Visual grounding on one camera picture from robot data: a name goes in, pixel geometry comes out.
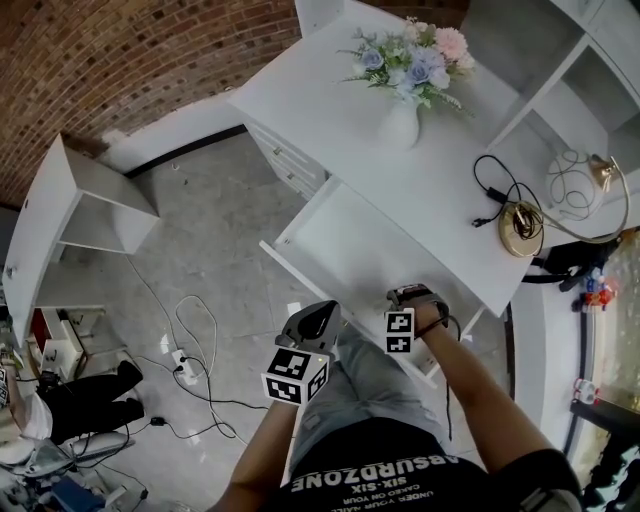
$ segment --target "artificial flower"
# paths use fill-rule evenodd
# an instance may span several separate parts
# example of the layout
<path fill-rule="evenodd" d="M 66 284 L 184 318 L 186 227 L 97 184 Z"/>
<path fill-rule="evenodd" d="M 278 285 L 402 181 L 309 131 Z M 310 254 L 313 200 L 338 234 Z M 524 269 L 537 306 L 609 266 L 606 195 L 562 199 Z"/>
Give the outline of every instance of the artificial flower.
<path fill-rule="evenodd" d="M 427 80 L 429 80 L 429 76 L 431 75 L 433 68 L 428 66 L 421 60 L 414 60 L 409 66 L 409 70 L 407 71 L 407 75 L 411 78 L 411 81 L 414 84 L 423 84 Z"/>
<path fill-rule="evenodd" d="M 442 54 L 430 46 L 415 46 L 411 49 L 411 56 L 414 60 L 423 62 L 430 68 L 443 68 L 445 66 Z"/>
<path fill-rule="evenodd" d="M 438 89 L 448 89 L 451 77 L 445 68 L 436 68 L 429 75 L 429 83 Z"/>
<path fill-rule="evenodd" d="M 436 48 L 447 60 L 457 61 L 467 53 L 467 40 L 455 28 L 438 28 Z"/>
<path fill-rule="evenodd" d="M 407 25 L 404 29 L 404 38 L 410 43 L 415 43 L 420 38 L 420 32 L 415 25 Z"/>
<path fill-rule="evenodd" d="M 360 62 L 364 64 L 367 69 L 373 70 L 380 69 L 384 64 L 384 59 L 378 50 L 375 48 L 369 48 L 362 54 Z"/>

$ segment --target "red brick wall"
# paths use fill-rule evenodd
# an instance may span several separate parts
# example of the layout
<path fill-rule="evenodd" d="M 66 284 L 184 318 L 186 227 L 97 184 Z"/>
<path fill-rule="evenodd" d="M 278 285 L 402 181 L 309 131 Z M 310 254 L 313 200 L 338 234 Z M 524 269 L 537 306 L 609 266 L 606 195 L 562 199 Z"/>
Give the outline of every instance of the red brick wall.
<path fill-rule="evenodd" d="M 467 2 L 369 3 L 456 25 Z M 105 132 L 241 85 L 299 37 L 294 0 L 0 0 L 0 203 L 22 204 L 57 133 L 96 156 Z"/>

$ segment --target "flower arrangement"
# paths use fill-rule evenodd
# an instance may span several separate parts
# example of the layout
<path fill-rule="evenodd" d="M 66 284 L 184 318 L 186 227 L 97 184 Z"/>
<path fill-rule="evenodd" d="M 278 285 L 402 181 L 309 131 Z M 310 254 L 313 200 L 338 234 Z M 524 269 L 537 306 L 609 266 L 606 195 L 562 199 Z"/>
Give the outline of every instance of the flower arrangement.
<path fill-rule="evenodd" d="M 407 18 L 402 34 L 386 34 L 378 39 L 358 29 L 362 40 L 355 55 L 354 76 L 346 81 L 365 80 L 369 87 L 390 89 L 403 101 L 416 101 L 431 108 L 441 101 L 458 111 L 460 102 L 444 91 L 452 80 L 469 76 L 475 61 L 467 50 L 465 37 L 455 28 L 436 28 Z"/>

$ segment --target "black baseboard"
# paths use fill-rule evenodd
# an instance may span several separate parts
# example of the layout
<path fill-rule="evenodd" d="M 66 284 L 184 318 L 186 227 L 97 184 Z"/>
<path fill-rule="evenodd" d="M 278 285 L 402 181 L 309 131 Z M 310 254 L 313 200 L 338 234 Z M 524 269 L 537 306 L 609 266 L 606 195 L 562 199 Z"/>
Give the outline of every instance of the black baseboard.
<path fill-rule="evenodd" d="M 19 206 L 14 206 L 12 204 L 7 204 L 7 203 L 1 203 L 0 202 L 0 208 L 4 208 L 5 210 L 11 210 L 13 212 L 20 212 L 20 207 Z"/>
<path fill-rule="evenodd" d="M 219 133 L 214 133 L 213 135 L 209 135 L 202 139 L 196 140 L 187 144 L 186 146 L 182 146 L 181 148 L 174 149 L 173 151 L 169 151 L 158 158 L 154 158 L 150 162 L 146 164 L 142 164 L 135 169 L 131 169 L 124 173 L 127 178 L 135 178 L 136 176 L 140 176 L 143 172 L 148 171 L 149 169 L 153 169 L 154 167 L 161 165 L 169 160 L 177 158 L 186 153 L 190 153 L 191 151 L 195 151 L 196 149 L 203 148 L 208 146 L 209 144 L 213 144 L 215 142 L 220 142 L 221 140 L 229 139 L 231 137 L 235 137 L 236 135 L 240 135 L 241 133 L 245 133 L 247 131 L 246 127 L 241 124 L 240 126 L 235 126 L 233 128 L 229 128 L 228 130 L 224 130 Z"/>

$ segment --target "plug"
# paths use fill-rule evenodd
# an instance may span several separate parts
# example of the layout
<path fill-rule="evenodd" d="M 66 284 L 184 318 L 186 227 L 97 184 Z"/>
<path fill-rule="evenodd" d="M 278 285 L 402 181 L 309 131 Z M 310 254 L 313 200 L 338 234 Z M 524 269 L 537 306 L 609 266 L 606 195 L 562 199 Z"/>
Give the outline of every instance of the plug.
<path fill-rule="evenodd" d="M 176 370 L 179 371 L 179 375 L 187 386 L 193 386 L 198 382 L 196 379 L 196 373 L 193 371 L 191 363 L 189 362 L 187 355 L 183 350 L 176 350 L 171 352 L 171 357 L 176 363 Z"/>
<path fill-rule="evenodd" d="M 471 225 L 474 228 L 479 228 L 481 226 L 484 226 L 485 224 L 489 224 L 489 222 L 491 222 L 491 219 L 475 219 Z"/>

